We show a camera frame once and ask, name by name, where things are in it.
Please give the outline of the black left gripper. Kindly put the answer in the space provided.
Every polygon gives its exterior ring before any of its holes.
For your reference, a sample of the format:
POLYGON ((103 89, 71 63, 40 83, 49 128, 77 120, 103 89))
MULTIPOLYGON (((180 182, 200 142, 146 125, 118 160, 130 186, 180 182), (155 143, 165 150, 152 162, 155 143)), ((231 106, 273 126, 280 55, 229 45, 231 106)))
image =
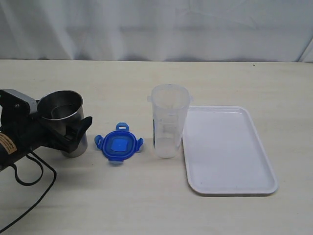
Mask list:
POLYGON ((14 154, 29 154, 41 146, 60 150, 64 154, 74 154, 91 125, 92 117, 55 126, 42 117, 22 118, 19 122, 13 122, 9 128, 10 137, 17 147, 14 154))

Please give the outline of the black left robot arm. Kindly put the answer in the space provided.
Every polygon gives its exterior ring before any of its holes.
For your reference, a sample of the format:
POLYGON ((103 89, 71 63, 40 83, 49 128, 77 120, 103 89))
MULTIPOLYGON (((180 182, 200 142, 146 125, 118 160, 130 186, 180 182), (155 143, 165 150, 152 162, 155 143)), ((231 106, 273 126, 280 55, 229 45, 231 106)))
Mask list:
POLYGON ((69 123, 62 135, 40 117, 25 117, 6 123, 0 127, 0 169, 7 168, 41 146, 70 154, 78 148, 91 124, 92 117, 69 123))

